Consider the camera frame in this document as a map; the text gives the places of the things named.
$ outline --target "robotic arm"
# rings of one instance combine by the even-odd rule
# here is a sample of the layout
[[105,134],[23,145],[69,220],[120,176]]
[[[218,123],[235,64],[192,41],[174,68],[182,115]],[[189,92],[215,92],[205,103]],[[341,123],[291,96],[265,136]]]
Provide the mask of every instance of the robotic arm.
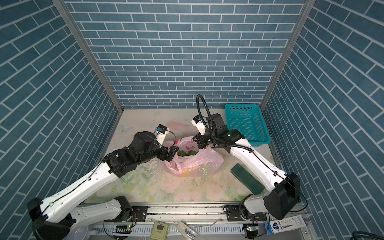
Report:
[[[203,100],[208,113],[203,119],[198,98]],[[250,196],[240,204],[239,210],[248,218],[257,212],[269,212],[282,219],[299,201],[300,180],[297,175],[287,175],[258,153],[236,129],[228,130],[219,114],[211,115],[201,95],[197,97],[199,115],[192,124],[199,133],[193,138],[200,149],[213,144],[223,147],[239,158],[254,172],[266,190],[265,196]],[[32,229],[38,240],[62,240],[68,233],[82,226],[107,220],[126,222],[133,217],[133,209],[124,196],[96,205],[79,205],[91,194],[135,170],[137,165],[157,157],[171,161],[178,147],[162,146],[169,129],[159,125],[154,133],[138,132],[128,147],[113,151],[84,177],[65,189],[45,199],[34,198],[28,202],[28,212],[32,219]]]

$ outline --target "pink plastic bag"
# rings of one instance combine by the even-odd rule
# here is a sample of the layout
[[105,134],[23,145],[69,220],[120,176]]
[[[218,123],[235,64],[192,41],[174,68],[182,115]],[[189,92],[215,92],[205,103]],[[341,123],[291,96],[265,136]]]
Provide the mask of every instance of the pink plastic bag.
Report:
[[[188,152],[196,151],[194,156],[181,157],[177,154],[172,161],[164,161],[167,168],[174,174],[183,177],[198,177],[203,175],[211,175],[217,172],[221,164],[224,162],[220,153],[216,152],[210,146],[204,149],[198,149],[197,143],[191,137],[184,137],[176,140],[175,146],[179,147],[179,151]],[[165,147],[170,147],[174,141],[164,142]]]

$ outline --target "dark green case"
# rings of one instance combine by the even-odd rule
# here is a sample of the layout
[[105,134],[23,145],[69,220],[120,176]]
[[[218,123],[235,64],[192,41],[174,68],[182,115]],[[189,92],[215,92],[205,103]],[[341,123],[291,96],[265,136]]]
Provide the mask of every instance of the dark green case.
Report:
[[245,170],[240,164],[236,164],[232,169],[231,173],[244,184],[249,191],[254,195],[260,194],[264,190],[264,185],[256,180],[247,170]]

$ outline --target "floral tabletop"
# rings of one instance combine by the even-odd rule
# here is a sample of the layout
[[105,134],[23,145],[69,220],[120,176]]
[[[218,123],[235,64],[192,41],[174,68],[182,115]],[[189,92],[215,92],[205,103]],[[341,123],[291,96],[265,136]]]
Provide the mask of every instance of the floral tabletop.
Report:
[[[162,122],[165,122],[168,124],[168,127],[170,127],[169,125],[172,124],[170,124],[169,121],[167,122],[166,118],[172,118],[172,112],[174,112],[173,114],[186,116],[185,120],[192,119],[196,114],[192,109],[177,110],[176,112],[174,110],[162,110],[162,114],[151,119],[142,117],[142,115],[148,113],[151,114],[151,112],[145,111],[150,110],[126,110],[123,112],[123,116],[110,143],[109,151],[124,147],[122,146],[123,142],[130,143],[134,133],[144,131],[143,127],[145,126],[147,131],[151,131],[159,123],[162,124]],[[185,121],[174,123],[174,125],[177,124],[179,124],[179,126],[180,124],[187,126],[187,122]],[[171,130],[175,132],[177,137],[185,137],[181,135],[184,132],[191,136],[197,133],[197,129],[194,126],[184,128],[187,129],[183,130],[174,127],[173,129],[171,128]],[[268,145],[264,144],[256,148],[256,150],[273,162]],[[216,151],[222,155],[224,162],[213,175],[204,174],[204,166],[200,166],[199,169],[196,169],[201,172],[198,177],[191,177],[188,173],[182,173],[181,175],[175,176],[167,169],[164,162],[159,159],[154,159],[139,165],[136,170],[131,171],[115,182],[104,186],[90,196],[85,203],[102,203],[122,195],[124,195],[131,203],[222,202],[242,200],[251,192],[230,172],[230,170],[237,163],[240,163],[245,169],[247,169],[247,167],[242,164],[240,160],[230,155],[226,150],[216,149]]]

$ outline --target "metal corner post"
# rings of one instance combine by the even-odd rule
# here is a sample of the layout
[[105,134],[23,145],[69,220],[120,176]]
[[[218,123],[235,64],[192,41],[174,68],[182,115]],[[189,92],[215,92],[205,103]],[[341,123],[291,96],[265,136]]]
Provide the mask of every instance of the metal corner post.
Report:
[[109,97],[112,99],[112,102],[114,103],[114,105],[118,109],[119,113],[122,113],[123,107],[121,106],[119,100],[117,99],[115,93],[113,92],[113,89],[112,89],[111,85],[109,84],[107,78],[105,77],[102,69],[100,68],[99,63],[96,61],[95,57],[93,56],[91,49],[89,48],[87,42],[85,41],[83,35],[81,34],[81,31],[80,31],[79,27],[77,26],[75,19],[73,18],[72,14],[70,13],[64,0],[52,0],[52,2],[55,5],[57,11],[60,13],[60,15],[63,18],[64,22],[66,23],[67,27],[71,31],[77,44],[80,46],[81,50],[83,51],[85,57],[89,61],[89,64],[91,65],[91,67],[95,71],[96,75],[98,76],[101,84],[104,86]]
[[307,20],[307,17],[309,15],[309,13],[311,12],[315,1],[316,0],[306,0],[306,2],[304,3],[303,9],[300,12],[300,15],[297,19],[295,27],[293,28],[292,34],[288,40],[288,43],[284,49],[283,54],[281,55],[279,64],[278,64],[278,66],[277,66],[277,68],[276,68],[276,70],[272,76],[272,79],[271,79],[271,81],[270,81],[270,83],[269,83],[269,85],[265,91],[264,98],[260,104],[261,111],[264,111],[265,106],[266,106],[269,98],[271,97],[273,89],[275,88],[277,81],[278,81],[281,73],[283,72],[283,69],[284,69],[285,64],[287,63],[288,57],[291,54],[293,47],[295,46],[296,40],[299,38],[299,34],[300,34],[301,30],[303,29],[304,23]]

